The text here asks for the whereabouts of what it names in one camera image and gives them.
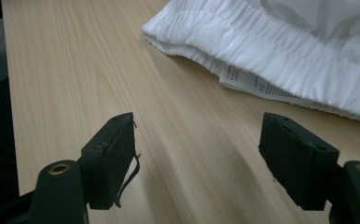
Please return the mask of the white cloth garment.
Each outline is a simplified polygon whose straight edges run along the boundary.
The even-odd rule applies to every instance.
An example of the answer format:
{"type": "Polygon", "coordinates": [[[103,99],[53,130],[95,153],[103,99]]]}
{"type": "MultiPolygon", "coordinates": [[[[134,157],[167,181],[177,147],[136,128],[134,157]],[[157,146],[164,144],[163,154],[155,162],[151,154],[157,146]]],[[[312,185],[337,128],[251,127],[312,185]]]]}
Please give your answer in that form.
{"type": "Polygon", "coordinates": [[[360,120],[360,0],[169,0],[143,33],[229,88],[360,120]]]}

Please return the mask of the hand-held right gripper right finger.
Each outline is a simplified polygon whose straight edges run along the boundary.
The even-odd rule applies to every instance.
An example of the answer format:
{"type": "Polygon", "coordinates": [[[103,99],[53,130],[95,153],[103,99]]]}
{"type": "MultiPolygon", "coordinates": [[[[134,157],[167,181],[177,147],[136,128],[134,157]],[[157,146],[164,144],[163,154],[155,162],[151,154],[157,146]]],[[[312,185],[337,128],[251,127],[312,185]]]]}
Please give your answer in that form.
{"type": "Polygon", "coordinates": [[[274,178],[304,210],[322,211],[339,151],[290,118],[263,115],[258,151],[274,178]]]}

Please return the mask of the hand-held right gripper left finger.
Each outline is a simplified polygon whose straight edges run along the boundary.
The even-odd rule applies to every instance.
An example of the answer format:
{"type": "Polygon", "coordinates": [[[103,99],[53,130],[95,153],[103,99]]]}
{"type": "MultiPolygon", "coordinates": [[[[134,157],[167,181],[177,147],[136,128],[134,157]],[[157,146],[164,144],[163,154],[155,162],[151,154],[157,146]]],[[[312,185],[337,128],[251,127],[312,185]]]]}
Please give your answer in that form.
{"type": "Polygon", "coordinates": [[[91,209],[120,207],[124,189],[140,171],[134,127],[132,112],[115,116],[81,149],[84,195],[91,209]]]}

